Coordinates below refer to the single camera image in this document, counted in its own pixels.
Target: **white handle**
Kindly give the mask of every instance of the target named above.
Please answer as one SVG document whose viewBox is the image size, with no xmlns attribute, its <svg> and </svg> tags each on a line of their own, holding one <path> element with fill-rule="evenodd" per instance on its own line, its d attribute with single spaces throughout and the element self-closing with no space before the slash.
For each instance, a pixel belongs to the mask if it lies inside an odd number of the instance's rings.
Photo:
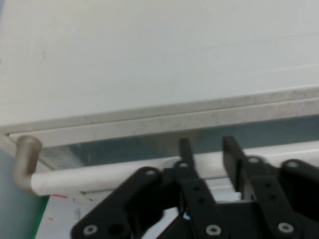
<svg viewBox="0 0 319 239">
<path fill-rule="evenodd" d="M 112 190 L 140 167 L 162 169 L 167 167 L 168 161 L 178 160 L 171 157 L 35 173 L 41 148 L 41 142 L 35 137 L 20 137 L 17 140 L 13 173 L 14 181 L 20 188 L 37 195 Z M 244 151 L 246 154 L 261 155 L 275 166 L 280 166 L 283 161 L 291 158 L 319 166 L 319 141 L 250 148 Z M 197 154 L 194 158 L 201 178 L 227 177 L 222 152 Z"/>
</svg>

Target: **white cabinet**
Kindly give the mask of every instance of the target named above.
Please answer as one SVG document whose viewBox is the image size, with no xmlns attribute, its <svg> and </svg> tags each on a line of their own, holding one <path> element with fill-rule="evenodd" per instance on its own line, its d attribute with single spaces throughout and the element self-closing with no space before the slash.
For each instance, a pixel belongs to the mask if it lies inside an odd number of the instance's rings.
<svg viewBox="0 0 319 239">
<path fill-rule="evenodd" d="M 319 114 L 318 7 L 7 0 L 0 147 L 14 155 L 21 135 L 53 147 Z"/>
</svg>

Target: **glass panel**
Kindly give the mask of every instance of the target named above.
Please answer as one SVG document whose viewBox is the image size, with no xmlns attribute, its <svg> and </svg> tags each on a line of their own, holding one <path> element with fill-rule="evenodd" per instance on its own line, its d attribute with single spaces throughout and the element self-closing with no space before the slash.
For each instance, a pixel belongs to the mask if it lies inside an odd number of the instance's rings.
<svg viewBox="0 0 319 239">
<path fill-rule="evenodd" d="M 55 169 L 76 168 L 177 156 L 182 137 L 190 138 L 194 153 L 221 151 L 225 135 L 243 148 L 318 140 L 319 116 L 77 143 L 46 148 L 40 156 Z"/>
</svg>

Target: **red mark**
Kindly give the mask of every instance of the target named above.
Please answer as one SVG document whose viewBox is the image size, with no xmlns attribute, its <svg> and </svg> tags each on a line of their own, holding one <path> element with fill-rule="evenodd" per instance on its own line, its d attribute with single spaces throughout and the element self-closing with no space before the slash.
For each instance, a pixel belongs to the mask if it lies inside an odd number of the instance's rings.
<svg viewBox="0 0 319 239">
<path fill-rule="evenodd" d="M 68 198 L 67 196 L 59 195 L 59 194 L 52 194 L 51 196 L 58 197 L 58 198 Z"/>
</svg>

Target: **white countertop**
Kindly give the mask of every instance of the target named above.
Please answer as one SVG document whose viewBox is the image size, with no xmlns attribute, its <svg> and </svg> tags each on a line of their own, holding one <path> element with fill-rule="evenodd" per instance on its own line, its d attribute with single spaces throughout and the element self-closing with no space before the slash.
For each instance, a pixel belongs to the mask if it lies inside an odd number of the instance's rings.
<svg viewBox="0 0 319 239">
<path fill-rule="evenodd" d="M 317 0 L 5 0 L 0 131 L 317 101 L 318 8 Z M 295 116 L 319 114 L 294 107 Z M 291 117 L 275 110 L 254 118 Z"/>
</svg>

